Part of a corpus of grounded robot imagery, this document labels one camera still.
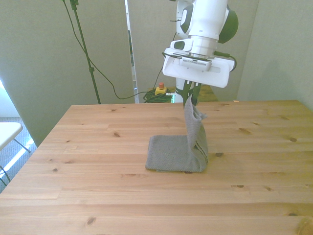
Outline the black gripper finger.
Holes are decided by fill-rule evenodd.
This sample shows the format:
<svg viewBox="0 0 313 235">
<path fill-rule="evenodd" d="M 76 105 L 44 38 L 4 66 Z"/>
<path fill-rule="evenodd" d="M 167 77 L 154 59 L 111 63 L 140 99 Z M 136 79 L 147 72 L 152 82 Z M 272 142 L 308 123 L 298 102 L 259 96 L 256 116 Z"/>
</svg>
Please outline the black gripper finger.
<svg viewBox="0 0 313 235">
<path fill-rule="evenodd" d="M 197 105 L 198 103 L 198 96 L 201 90 L 201 83 L 195 83 L 193 86 L 193 92 L 192 92 L 192 104 Z"/>
<path fill-rule="evenodd" d="M 189 80 L 184 81 L 183 89 L 181 92 L 181 96 L 183 98 L 183 101 L 186 101 L 190 94 L 193 93 L 193 89 L 191 89 L 192 82 Z"/>
</svg>

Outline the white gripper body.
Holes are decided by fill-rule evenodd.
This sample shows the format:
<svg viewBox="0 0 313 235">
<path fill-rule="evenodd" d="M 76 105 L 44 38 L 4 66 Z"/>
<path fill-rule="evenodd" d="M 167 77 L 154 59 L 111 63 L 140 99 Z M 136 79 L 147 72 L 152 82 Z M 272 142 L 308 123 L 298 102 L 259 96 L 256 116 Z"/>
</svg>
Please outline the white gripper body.
<svg viewBox="0 0 313 235">
<path fill-rule="evenodd" d="M 214 87 L 224 88 L 228 84 L 233 61 L 222 58 L 199 60 L 179 55 L 166 55 L 163 74 Z"/>
</svg>

